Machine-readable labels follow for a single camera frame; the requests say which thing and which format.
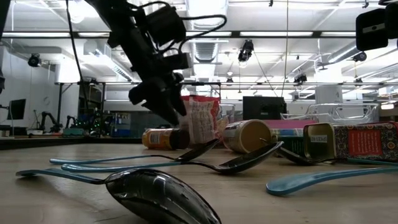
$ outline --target desk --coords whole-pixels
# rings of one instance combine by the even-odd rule
[[[48,163],[52,157],[96,159],[157,153],[168,156],[183,154],[182,151],[150,151],[140,144],[75,144],[0,151],[1,223],[146,223],[118,204],[103,185],[47,176],[18,179],[14,174],[23,169],[58,167]],[[198,160],[220,164],[236,156],[227,149],[213,149]],[[161,158],[146,158],[106,165],[126,166],[165,161]],[[324,164],[297,167],[285,159],[273,157],[236,176],[218,175],[198,166],[159,169],[182,179],[197,190],[217,211],[224,224],[397,223],[398,174],[332,180],[288,197],[275,197],[265,192],[267,181],[283,175],[360,167],[372,166]],[[108,176],[89,175],[101,178]]]

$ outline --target workbench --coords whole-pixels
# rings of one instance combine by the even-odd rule
[[[19,179],[24,169],[59,167],[50,158],[97,159],[141,154],[179,156],[186,151],[153,151],[140,144],[71,144],[0,151],[0,217],[7,224],[146,223],[115,201],[103,185],[90,185],[57,177]],[[220,164],[238,155],[212,149],[198,161]],[[103,166],[128,166],[165,162],[145,158],[109,162]],[[199,166],[159,168],[197,190],[216,210],[224,224],[265,223],[397,223],[398,174],[377,174],[332,180],[286,197],[268,195],[269,180],[288,174],[324,170],[360,169],[350,164],[299,167],[272,157],[234,176],[223,176]],[[105,178],[109,174],[87,174]]]

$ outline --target red bag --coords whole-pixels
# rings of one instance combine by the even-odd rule
[[[218,138],[217,114],[220,99],[207,96],[182,96],[187,115],[180,118],[180,128],[189,131],[191,144]]]

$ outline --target spoon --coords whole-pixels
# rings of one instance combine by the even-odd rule
[[[271,195],[282,196],[328,180],[356,177],[360,175],[397,172],[397,171],[398,167],[339,170],[339,171],[329,171],[329,172],[316,172],[309,174],[295,174],[268,182],[266,189],[267,193]]]
[[[187,162],[168,162],[162,164],[148,164],[141,166],[124,166],[124,167],[90,167],[90,166],[79,166],[73,164],[64,164],[62,166],[63,170],[72,171],[72,172],[119,172],[127,169],[138,169],[138,168],[151,168],[151,167],[168,167],[168,166],[179,166],[179,165],[198,165],[210,168],[214,171],[217,171],[221,174],[235,174],[247,169],[250,169],[269,156],[271,156],[283,142],[277,142],[270,144],[268,146],[264,146],[258,150],[252,151],[248,154],[220,164],[218,166],[213,166],[209,164],[205,164],[202,162],[195,161],[187,161]]]
[[[260,139],[263,142],[268,144],[268,141],[265,139]],[[282,157],[298,164],[301,166],[314,166],[316,164],[322,162],[351,162],[351,163],[365,163],[365,164],[375,164],[375,165],[389,165],[389,166],[398,166],[398,163],[395,162],[382,162],[382,161],[371,161],[367,159],[352,159],[352,158],[330,158],[330,159],[319,159],[319,160],[312,160],[306,157],[302,157],[292,151],[289,151],[283,147],[281,147],[276,153],[281,155]]]
[[[121,205],[149,223],[221,224],[213,208],[198,192],[176,177],[152,169],[125,170],[96,179],[60,169],[23,170],[17,176],[36,174],[80,182],[105,184]]]
[[[108,158],[108,159],[92,159],[92,160],[85,160],[85,161],[78,161],[78,160],[67,160],[67,159],[50,159],[51,164],[55,165],[63,165],[63,164],[94,164],[94,163],[99,163],[99,162],[110,162],[110,161],[121,161],[121,160],[127,160],[127,159],[138,159],[138,158],[148,158],[148,157],[163,157],[166,159],[170,159],[176,162],[185,162],[185,161],[190,161],[192,159],[195,159],[205,152],[209,151],[210,149],[213,149],[218,143],[220,142],[219,139],[214,139],[211,140],[210,142],[206,143],[202,147],[197,147],[192,149],[191,151],[188,151],[187,153],[177,157],[169,157],[169,156],[163,156],[163,155],[143,155],[143,156],[129,156],[129,157],[117,157],[117,158]]]

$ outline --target can lid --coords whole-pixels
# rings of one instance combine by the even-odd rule
[[[172,149],[186,149],[190,143],[189,132],[182,129],[174,129],[170,134],[170,146]]]

